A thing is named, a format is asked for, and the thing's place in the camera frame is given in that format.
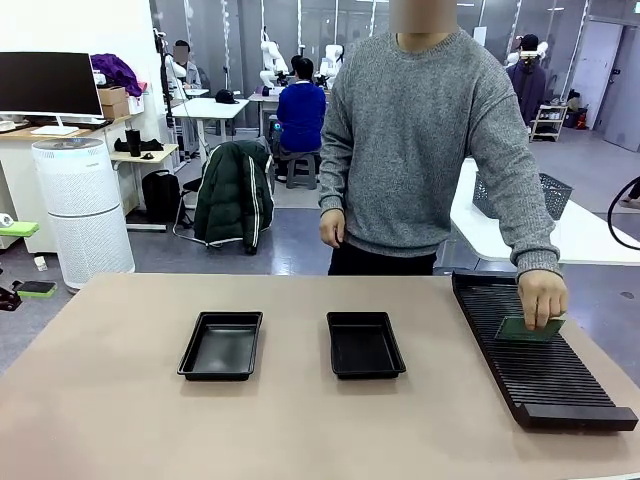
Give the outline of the person's right hand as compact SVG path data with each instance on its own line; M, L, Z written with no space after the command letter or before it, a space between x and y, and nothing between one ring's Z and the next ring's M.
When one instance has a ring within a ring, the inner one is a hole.
M319 234L322 242L334 249L341 246L345 234L345 216L340 209L325 211L320 218Z

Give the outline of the person's left hand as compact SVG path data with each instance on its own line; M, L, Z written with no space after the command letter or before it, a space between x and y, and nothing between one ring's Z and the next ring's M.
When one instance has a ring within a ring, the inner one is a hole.
M518 293L528 330L543 329L550 319L568 310L568 289L564 279L545 270L531 270L518 277Z

